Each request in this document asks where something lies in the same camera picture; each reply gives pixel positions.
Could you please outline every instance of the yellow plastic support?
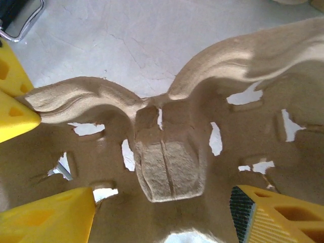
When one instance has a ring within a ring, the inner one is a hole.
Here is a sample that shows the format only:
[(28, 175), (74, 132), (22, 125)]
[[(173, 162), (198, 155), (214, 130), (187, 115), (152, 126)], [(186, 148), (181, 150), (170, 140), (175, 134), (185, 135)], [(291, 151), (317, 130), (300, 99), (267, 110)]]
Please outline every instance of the yellow plastic support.
[(89, 187), (70, 190), (0, 214), (1, 243), (87, 243), (95, 214)]
[(1, 91), (0, 104), (0, 143), (26, 133), (41, 123), (41, 118), (35, 112)]
[(0, 41), (0, 90), (11, 97), (24, 95), (33, 85), (9, 45)]
[(13, 97), (33, 89), (24, 69), (0, 38), (0, 143), (26, 133), (41, 123), (41, 118)]
[(240, 243), (324, 242), (324, 206), (240, 185), (230, 209)]

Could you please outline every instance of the sand-colored foam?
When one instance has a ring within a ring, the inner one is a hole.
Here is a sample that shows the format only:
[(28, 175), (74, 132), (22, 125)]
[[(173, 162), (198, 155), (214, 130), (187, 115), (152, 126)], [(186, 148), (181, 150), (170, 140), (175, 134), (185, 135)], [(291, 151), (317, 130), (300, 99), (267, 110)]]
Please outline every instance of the sand-colored foam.
[[(149, 243), (192, 229), (237, 242), (229, 210), (234, 185), (270, 182), (280, 193), (324, 204), (323, 53), (324, 19), (317, 18), (216, 43), (160, 96), (140, 99), (95, 77), (34, 89), (18, 100), (42, 124), (0, 144), (1, 211), (102, 183), (119, 194), (97, 206), (89, 242)], [(261, 80), (257, 103), (227, 103)], [(293, 142), (285, 141), (282, 109), (306, 128)], [(105, 130), (79, 137), (70, 122), (105, 124)], [(218, 156), (209, 147), (211, 122), (221, 132)], [(135, 172), (124, 166), (125, 139)], [(47, 176), (63, 152), (71, 181)], [(266, 175), (238, 170), (260, 156), (275, 164)]]
[(295, 4), (303, 4), (308, 0), (274, 0), (281, 4), (295, 5)]

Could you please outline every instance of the white floor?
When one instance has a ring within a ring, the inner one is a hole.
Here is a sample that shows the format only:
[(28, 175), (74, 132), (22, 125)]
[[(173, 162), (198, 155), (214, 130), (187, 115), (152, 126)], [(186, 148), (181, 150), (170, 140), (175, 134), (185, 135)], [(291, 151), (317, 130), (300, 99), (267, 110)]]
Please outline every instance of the white floor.
[[(167, 91), (199, 51), (228, 37), (322, 16), (309, 4), (271, 0), (47, 0), (12, 47), (36, 87), (104, 77), (140, 97)], [(172, 236), (171, 242), (206, 242)]]

